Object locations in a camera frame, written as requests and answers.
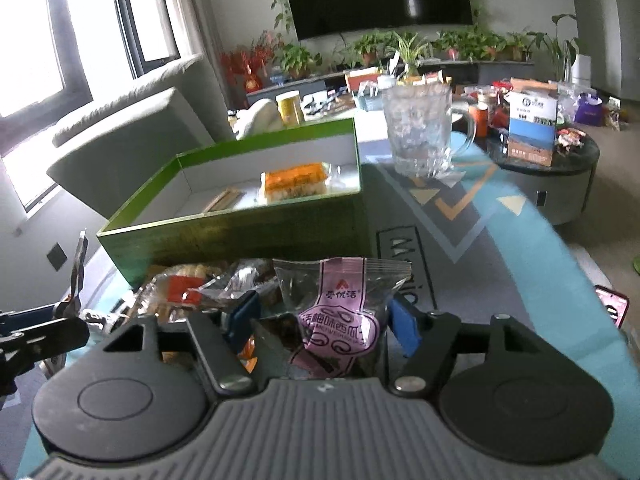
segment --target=green box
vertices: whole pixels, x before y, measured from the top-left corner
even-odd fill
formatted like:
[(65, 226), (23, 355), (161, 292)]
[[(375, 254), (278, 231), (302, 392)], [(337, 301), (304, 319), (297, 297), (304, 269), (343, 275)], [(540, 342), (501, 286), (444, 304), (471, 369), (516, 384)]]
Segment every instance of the green box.
[[(260, 174), (299, 164), (339, 166), (342, 188), (261, 204)], [(247, 190), (233, 210), (199, 213), (228, 186)], [(177, 155), (98, 232), (118, 270), (138, 284), (151, 264), (263, 257), (371, 256), (352, 119), (315, 123)]]

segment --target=sofa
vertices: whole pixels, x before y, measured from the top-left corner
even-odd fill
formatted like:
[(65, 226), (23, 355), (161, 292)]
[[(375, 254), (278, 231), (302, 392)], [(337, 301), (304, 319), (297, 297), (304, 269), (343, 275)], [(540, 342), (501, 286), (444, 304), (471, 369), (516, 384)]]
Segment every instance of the sofa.
[(177, 153), (234, 140), (220, 83), (203, 56), (181, 58), (53, 127), (47, 174), (110, 218)]

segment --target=yellow canister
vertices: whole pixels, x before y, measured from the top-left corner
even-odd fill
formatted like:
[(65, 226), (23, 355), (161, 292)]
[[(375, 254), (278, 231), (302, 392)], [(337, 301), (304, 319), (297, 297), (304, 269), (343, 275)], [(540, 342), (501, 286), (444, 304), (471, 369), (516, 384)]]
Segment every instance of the yellow canister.
[(302, 113), (302, 102), (300, 92), (293, 90), (276, 96), (280, 116), (287, 126), (297, 126), (305, 122), (305, 115)]

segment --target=water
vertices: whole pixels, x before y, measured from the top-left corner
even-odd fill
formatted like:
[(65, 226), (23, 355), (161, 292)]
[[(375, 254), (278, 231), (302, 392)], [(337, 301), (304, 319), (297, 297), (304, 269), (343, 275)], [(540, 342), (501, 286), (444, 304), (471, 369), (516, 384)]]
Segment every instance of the water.
[(396, 171), (407, 176), (434, 177), (451, 169), (451, 113), (432, 118), (402, 114), (389, 124)]

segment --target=glass pitcher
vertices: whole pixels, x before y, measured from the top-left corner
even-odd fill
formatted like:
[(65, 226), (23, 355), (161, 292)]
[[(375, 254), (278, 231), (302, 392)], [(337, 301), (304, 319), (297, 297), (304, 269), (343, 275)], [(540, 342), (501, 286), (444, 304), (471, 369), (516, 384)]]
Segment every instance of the glass pitcher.
[[(476, 121), (466, 101), (454, 102), (445, 84), (394, 86), (382, 94), (388, 137), (396, 171), (406, 176), (434, 177), (452, 170), (452, 159), (471, 146)], [(466, 141), (451, 149), (451, 113), (468, 124)]]

